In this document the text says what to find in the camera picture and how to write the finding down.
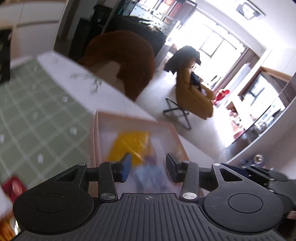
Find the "red spicy snack packet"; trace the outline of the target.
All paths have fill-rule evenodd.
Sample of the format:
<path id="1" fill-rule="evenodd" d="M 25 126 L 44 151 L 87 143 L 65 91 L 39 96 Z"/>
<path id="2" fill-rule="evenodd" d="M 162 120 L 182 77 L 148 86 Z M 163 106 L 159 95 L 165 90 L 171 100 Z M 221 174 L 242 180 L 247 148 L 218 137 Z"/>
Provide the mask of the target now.
<path id="1" fill-rule="evenodd" d="M 21 194 L 27 191 L 26 186 L 23 184 L 18 176 L 12 176 L 2 182 L 1 188 L 3 189 L 6 196 L 8 196 L 13 203 Z"/>

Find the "pink cardboard box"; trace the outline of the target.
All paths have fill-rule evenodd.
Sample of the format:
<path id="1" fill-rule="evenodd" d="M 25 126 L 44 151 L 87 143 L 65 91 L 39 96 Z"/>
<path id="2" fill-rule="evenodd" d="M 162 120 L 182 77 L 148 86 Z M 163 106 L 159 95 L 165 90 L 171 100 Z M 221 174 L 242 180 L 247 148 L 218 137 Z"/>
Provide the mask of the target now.
<path id="1" fill-rule="evenodd" d="M 151 132 L 154 154 L 145 158 L 143 165 L 131 167 L 124 183 L 116 182 L 118 197 L 124 193 L 175 193 L 180 196 L 182 183 L 172 181 L 166 168 L 166 156 L 172 153 L 180 162 L 190 161 L 175 128 L 169 123 L 97 111 L 91 129 L 92 166 L 107 161 L 113 142 L 119 133 L 130 131 Z"/>

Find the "yellow snack packet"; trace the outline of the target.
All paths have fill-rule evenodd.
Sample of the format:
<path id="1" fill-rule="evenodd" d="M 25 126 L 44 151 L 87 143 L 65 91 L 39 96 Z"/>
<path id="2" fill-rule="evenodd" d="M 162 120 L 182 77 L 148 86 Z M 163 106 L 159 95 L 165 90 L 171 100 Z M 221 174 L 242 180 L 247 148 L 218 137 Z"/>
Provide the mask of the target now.
<path id="1" fill-rule="evenodd" d="M 145 158 L 154 154 L 151 132 L 130 131 L 119 133 L 113 142 L 107 161 L 120 161 L 126 153 L 131 154 L 133 167 L 143 165 Z"/>

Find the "green checkered tablecloth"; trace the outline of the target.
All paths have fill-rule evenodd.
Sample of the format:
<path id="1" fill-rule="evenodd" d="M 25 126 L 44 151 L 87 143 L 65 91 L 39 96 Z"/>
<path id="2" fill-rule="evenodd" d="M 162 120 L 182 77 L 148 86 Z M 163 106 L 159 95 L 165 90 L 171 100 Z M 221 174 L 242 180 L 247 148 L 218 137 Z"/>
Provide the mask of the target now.
<path id="1" fill-rule="evenodd" d="M 92 114 L 30 58 L 1 85 L 1 181 L 27 188 L 90 162 Z"/>

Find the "mustard lounge chair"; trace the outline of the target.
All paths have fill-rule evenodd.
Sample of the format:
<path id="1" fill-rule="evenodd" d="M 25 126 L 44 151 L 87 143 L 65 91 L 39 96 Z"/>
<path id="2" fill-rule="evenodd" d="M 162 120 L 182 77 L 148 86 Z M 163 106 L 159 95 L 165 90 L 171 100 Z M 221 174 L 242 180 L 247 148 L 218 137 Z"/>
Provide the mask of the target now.
<path id="1" fill-rule="evenodd" d="M 191 124 L 188 119 L 189 113 L 197 117 L 207 120 L 213 115 L 213 103 L 215 99 L 214 93 L 201 84 L 203 79 L 197 76 L 193 67 L 193 63 L 183 64 L 176 73 L 176 100 L 166 98 L 168 106 L 174 104 L 174 108 L 163 110 L 163 113 L 171 113 L 173 111 L 181 111 L 187 122 L 187 129 L 191 130 Z"/>

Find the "brown round chair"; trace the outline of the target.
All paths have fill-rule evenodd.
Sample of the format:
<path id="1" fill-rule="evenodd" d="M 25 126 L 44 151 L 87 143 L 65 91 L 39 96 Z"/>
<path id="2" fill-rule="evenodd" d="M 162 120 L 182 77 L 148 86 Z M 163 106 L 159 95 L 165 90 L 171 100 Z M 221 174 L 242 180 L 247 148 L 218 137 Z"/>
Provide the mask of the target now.
<path id="1" fill-rule="evenodd" d="M 136 101 L 154 75 L 152 46 L 138 34 L 118 30 L 92 39 L 78 63 L 90 68 L 100 62 L 110 61 L 120 65 L 116 78 L 123 82 L 125 95 Z"/>

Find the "black jacket on chair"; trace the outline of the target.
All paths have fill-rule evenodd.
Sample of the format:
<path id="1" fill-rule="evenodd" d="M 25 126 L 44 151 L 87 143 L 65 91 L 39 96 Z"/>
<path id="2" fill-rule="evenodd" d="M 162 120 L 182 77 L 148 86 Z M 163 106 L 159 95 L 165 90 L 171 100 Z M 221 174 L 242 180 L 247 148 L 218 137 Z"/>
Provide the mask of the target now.
<path id="1" fill-rule="evenodd" d="M 191 46 L 184 46 L 167 61 L 164 70 L 174 74 L 183 64 L 191 62 L 193 65 L 201 65 L 200 53 Z"/>

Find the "white cabinet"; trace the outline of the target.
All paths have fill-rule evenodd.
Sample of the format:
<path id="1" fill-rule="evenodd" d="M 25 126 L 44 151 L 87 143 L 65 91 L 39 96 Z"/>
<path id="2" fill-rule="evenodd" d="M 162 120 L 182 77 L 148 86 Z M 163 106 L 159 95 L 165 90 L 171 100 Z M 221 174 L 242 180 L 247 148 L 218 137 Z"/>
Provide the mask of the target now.
<path id="1" fill-rule="evenodd" d="M 52 51 L 67 1 L 1 1 L 1 29 L 12 29 L 11 58 Z"/>

